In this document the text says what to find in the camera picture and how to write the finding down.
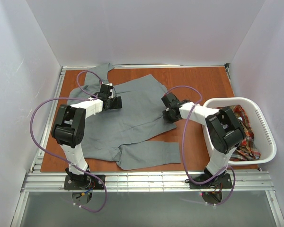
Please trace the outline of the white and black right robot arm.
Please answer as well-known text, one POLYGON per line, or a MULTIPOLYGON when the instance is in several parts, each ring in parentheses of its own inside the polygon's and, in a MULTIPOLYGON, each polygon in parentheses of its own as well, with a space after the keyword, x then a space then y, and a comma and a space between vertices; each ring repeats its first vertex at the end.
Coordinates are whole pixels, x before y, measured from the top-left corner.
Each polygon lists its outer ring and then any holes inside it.
POLYGON ((161 98, 166 109, 162 112, 163 119, 174 123, 185 119, 203 125, 209 133, 213 152, 210 161, 199 177, 187 175, 189 182, 194 185, 209 185, 225 175, 228 162, 235 149, 245 139, 245 131, 230 107, 221 109, 208 108, 189 100, 179 101, 173 93, 161 98))

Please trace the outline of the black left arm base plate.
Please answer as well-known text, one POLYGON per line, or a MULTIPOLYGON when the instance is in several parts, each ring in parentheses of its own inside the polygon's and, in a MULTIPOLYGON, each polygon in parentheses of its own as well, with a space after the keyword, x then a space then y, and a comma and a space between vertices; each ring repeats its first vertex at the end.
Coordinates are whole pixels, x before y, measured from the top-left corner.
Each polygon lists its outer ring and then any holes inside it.
POLYGON ((65 190, 103 190, 105 180, 105 175, 96 175, 96 178, 90 175, 66 175, 63 188, 65 190))

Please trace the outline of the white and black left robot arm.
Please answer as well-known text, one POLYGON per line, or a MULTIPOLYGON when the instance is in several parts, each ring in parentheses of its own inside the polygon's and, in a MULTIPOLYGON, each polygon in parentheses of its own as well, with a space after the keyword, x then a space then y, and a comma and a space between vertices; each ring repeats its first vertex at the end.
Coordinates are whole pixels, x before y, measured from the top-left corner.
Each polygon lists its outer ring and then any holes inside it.
POLYGON ((102 84, 100 91, 88 100, 65 105, 58 108, 51 135, 61 146, 69 162, 66 173, 72 180, 82 187, 88 184, 86 172, 89 166, 84 158, 81 142, 85 131, 85 120, 102 111, 122 108, 122 99, 116 95, 111 83, 102 84))

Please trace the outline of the grey long sleeve shirt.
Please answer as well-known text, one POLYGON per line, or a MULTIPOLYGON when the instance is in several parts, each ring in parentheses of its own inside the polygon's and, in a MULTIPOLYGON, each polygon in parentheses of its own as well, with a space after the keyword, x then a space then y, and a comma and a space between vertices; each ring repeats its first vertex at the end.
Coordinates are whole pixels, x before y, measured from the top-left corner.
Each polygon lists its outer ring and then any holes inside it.
POLYGON ((123 170, 180 163, 177 142, 151 140, 176 128, 162 116, 166 87, 149 74, 114 88, 122 108, 86 119, 81 142, 84 158, 114 161, 123 170))

